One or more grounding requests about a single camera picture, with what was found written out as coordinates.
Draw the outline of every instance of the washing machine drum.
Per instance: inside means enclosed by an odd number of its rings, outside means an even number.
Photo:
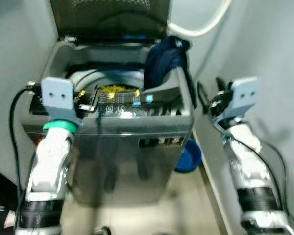
[[[132,68],[95,68],[73,73],[69,78],[74,84],[74,91],[91,92],[95,86],[123,85],[142,89],[144,87],[144,70]]]

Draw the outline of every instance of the black cable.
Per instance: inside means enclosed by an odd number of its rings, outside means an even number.
[[[208,108],[209,108],[208,94],[204,86],[202,85],[202,83],[200,83],[199,81],[197,82],[197,96],[199,98],[199,101],[202,104],[203,113],[204,114],[208,113]]]
[[[32,171],[33,165],[34,165],[35,156],[36,156],[36,151],[33,153],[32,157],[31,157],[30,164],[29,164],[29,171],[28,171],[27,177],[26,177],[25,188],[22,192],[22,196],[21,196],[20,200],[18,201],[18,206],[16,208],[14,230],[16,229],[17,225],[19,224],[19,217],[20,217],[20,213],[21,213],[21,208],[22,208],[22,205],[25,201],[26,190],[28,188],[29,177],[30,177],[30,173]]]
[[[15,140],[15,134],[14,134],[14,111],[16,104],[21,97],[21,95],[26,92],[30,91],[30,87],[26,86],[22,88],[13,98],[11,107],[10,107],[10,113],[9,113],[9,130],[10,130],[10,138],[11,142],[13,145],[13,151],[14,151],[14,159],[15,159],[15,174],[16,174],[16,186],[17,186],[17,198],[18,202],[20,201],[21,197],[21,190],[22,190],[22,185],[21,185],[21,176],[20,176],[20,161],[19,161],[19,153],[18,153],[18,147],[16,145],[16,140]]]
[[[218,123],[213,121],[213,117],[211,115],[211,107],[215,102],[218,102],[218,101],[220,102],[220,97],[222,97],[224,95],[226,95],[226,93],[223,93],[223,94],[220,94],[220,95],[214,97],[209,103],[208,117],[209,117],[209,120],[210,120],[212,126],[218,132],[220,132],[222,135],[224,135],[226,138],[230,138],[232,140],[235,140],[236,142],[240,143],[241,145],[243,145],[244,147],[246,147],[247,149],[252,151],[254,154],[256,154],[263,161],[263,163],[266,165],[270,175],[272,176],[273,182],[274,182],[274,184],[275,184],[275,186],[277,188],[278,200],[279,200],[279,203],[281,204],[280,206],[285,211],[287,216],[291,219],[291,221],[294,223],[294,217],[290,214],[288,204],[287,204],[288,171],[287,171],[287,165],[286,165],[286,162],[285,162],[285,159],[284,159],[283,155],[281,154],[281,152],[274,145],[272,145],[272,144],[270,144],[270,143],[268,143],[266,141],[261,141],[261,142],[265,143],[266,145],[268,145],[269,147],[271,147],[272,150],[276,152],[276,154],[279,156],[279,158],[281,160],[281,164],[282,164],[282,168],[283,168],[283,197],[282,197],[277,177],[274,174],[273,170],[271,169],[270,164],[267,162],[267,160],[262,155],[257,153],[253,148],[248,146],[247,144],[245,144],[242,141],[238,140],[233,135],[231,135],[229,133],[226,133],[224,128],[222,128]]]
[[[291,221],[294,224],[294,217],[291,215],[290,210],[289,210],[289,206],[288,206],[288,182],[289,182],[289,173],[288,173],[288,167],[287,167],[287,163],[285,162],[285,158],[283,157],[281,151],[274,146],[273,144],[261,140],[262,143],[266,144],[268,147],[270,147],[279,157],[281,165],[282,165],[282,171],[283,171],[283,183],[282,183],[282,187],[283,187],[283,207],[285,210],[285,213],[288,215],[288,217],[291,219]]]
[[[214,97],[211,101],[210,101],[210,104],[209,104],[209,109],[208,109],[208,117],[209,117],[209,120],[211,122],[211,124],[213,125],[213,127],[219,131],[222,135],[224,135],[226,138],[230,138],[230,139],[233,139],[235,140],[236,142],[242,144],[243,146],[245,146],[246,148],[248,148],[250,151],[252,151],[254,154],[256,154],[263,162],[264,164],[266,165],[266,167],[268,168],[268,171],[269,173],[271,174],[272,176],[272,179],[273,179],[273,182],[274,184],[276,185],[277,187],[277,194],[278,194],[278,200],[279,200],[279,204],[280,204],[280,207],[283,208],[283,203],[282,203],[282,197],[281,197],[281,191],[280,191],[280,187],[279,187],[279,184],[278,184],[278,180],[277,180],[277,177],[276,175],[274,174],[273,170],[271,169],[270,167],[270,164],[267,162],[267,160],[262,156],[260,155],[259,153],[257,153],[253,148],[251,148],[250,146],[248,146],[247,144],[241,142],[240,140],[238,140],[237,138],[235,138],[233,135],[229,134],[229,133],[226,133],[224,128],[221,127],[218,123],[214,122],[213,121],[213,117],[211,115],[211,106],[213,105],[214,102],[218,102],[220,100],[220,97],[226,95],[226,93],[223,93],[223,94],[220,94],[216,97]]]

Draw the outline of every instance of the white pipe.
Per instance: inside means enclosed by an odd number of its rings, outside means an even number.
[[[196,38],[201,35],[204,35],[208,33],[211,29],[213,29],[220,22],[220,20],[223,18],[223,16],[227,12],[231,2],[232,0],[225,0],[224,4],[218,10],[218,13],[216,14],[216,16],[204,28],[192,31],[192,30],[187,30],[180,26],[177,26],[176,24],[172,22],[168,22],[168,28],[171,31],[185,37]]]

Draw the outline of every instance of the blue bowl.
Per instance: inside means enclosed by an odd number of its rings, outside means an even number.
[[[191,172],[195,170],[201,162],[201,150],[198,144],[193,139],[188,139],[175,171],[181,173]]]

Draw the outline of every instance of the green ring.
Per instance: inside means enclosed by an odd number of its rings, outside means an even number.
[[[43,130],[48,130],[53,127],[59,127],[59,128],[66,129],[66,130],[72,132],[73,134],[75,134],[77,131],[77,126],[75,124],[73,124],[69,121],[64,121],[64,120],[57,120],[57,121],[48,122],[44,125]]]

